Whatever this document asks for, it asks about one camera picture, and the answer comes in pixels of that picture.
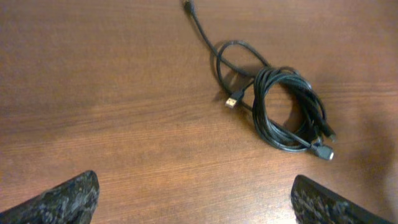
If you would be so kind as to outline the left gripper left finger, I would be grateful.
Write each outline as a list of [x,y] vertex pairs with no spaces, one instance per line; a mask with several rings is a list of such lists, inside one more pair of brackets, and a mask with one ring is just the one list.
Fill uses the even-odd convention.
[[87,170],[1,212],[1,223],[90,223],[99,196],[98,177]]

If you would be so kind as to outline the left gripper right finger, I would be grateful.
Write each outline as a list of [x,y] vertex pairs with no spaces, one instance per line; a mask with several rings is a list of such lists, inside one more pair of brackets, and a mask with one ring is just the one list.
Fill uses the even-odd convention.
[[304,175],[294,179],[290,199],[299,224],[390,224]]

